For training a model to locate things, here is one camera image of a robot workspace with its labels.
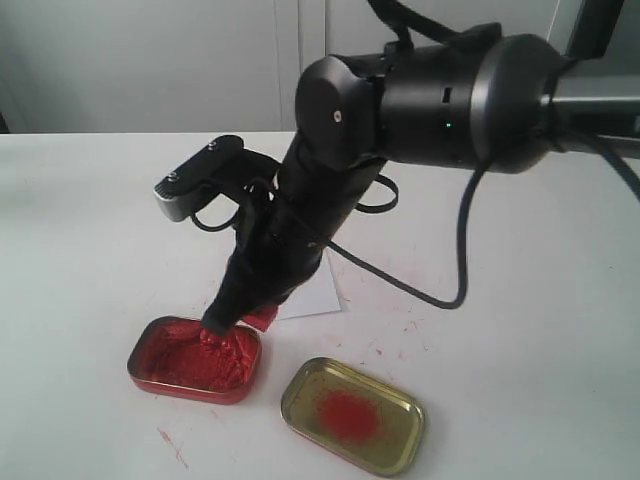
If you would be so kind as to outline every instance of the metal tin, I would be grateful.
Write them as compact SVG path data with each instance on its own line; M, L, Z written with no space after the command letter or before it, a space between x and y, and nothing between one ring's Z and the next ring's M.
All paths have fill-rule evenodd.
M322 424L322 402L330 392L349 392L375 405L375 435L354 444L337 438ZM345 460L380 476L396 475L411 465L426 417L418 402L395 388L329 358L306 362L285 390L282 417L295 432Z
M148 339L149 335L154 331L154 329L160 327L163 323L173 322L176 320L184 320L187 322L197 322L198 320L192 318L181 318L181 317L161 317L154 321L152 321L142 332L140 339L136 343L131 355L129 356L129 360L127 362L127 370L133 383L135 383L139 388L145 390L150 393L155 393L159 395L169 395L171 397L179 397L186 398L189 400L198 400L202 402L210 402L210 403L218 403L229 405L232 403L239 402L244 397L247 396L251 387L253 386L253 382L256 377L256 372L258 371L258 365L260 364L260 357L262 353L262 343L260 342L259 335L249 327L237 326L235 328L246 330L257 340L258 350L255 356L255 360L251 367L251 372L249 377L245 383L243 383L238 388L234 388L225 392L216 392L211 390L201 390L197 388L183 387L182 385L173 385L170 383L162 383L157 381L152 381L149 379L142 378L140 372L136 369L136 356L142 349L145 348L145 341Z

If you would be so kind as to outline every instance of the gold tin lid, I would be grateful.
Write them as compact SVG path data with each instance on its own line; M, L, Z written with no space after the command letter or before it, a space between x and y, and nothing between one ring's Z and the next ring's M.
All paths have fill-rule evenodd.
M281 411L300 435L385 477L411 465L426 423L414 398L330 358L300 367Z

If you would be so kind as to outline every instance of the robotic arm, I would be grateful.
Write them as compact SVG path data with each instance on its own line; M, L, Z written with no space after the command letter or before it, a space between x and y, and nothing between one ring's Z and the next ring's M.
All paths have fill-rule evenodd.
M579 65L539 37L503 37L498 24L456 33L395 0L369 3L398 40L382 54L331 55L305 70L298 130L281 165L224 136L156 186L174 221L198 222L195 213L220 193L240 205L220 228L200 224L236 229L236 248L202 318L217 335L281 304L314 274L387 161L518 173L550 150L576 147L561 125L640 154L635 83L620 81L603 97L601 83L575 75ZM440 45L414 48L408 28ZM443 308L456 308L461 297Z

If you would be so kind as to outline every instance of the white paper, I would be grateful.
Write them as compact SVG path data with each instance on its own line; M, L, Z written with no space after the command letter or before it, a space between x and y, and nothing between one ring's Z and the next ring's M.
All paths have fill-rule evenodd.
M339 312L340 300L327 255L323 255L315 275L298 287L280 306L276 320Z

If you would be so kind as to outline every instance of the white table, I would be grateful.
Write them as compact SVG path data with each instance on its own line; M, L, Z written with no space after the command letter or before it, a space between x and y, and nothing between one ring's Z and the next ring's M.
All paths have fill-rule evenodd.
M241 404L138 390L125 363L140 332L161 315L200 315L233 246L230 231L170 223L151 195L216 135L0 136L0 477L370 478L280 418L294 372L324 355L424 403L430 434L406 478L638 478L640 205L590 155L486 177L459 311L331 255L344 311L274 324ZM243 136L281 158L292 135ZM354 213L337 241L450 298L469 172L385 172L397 209Z

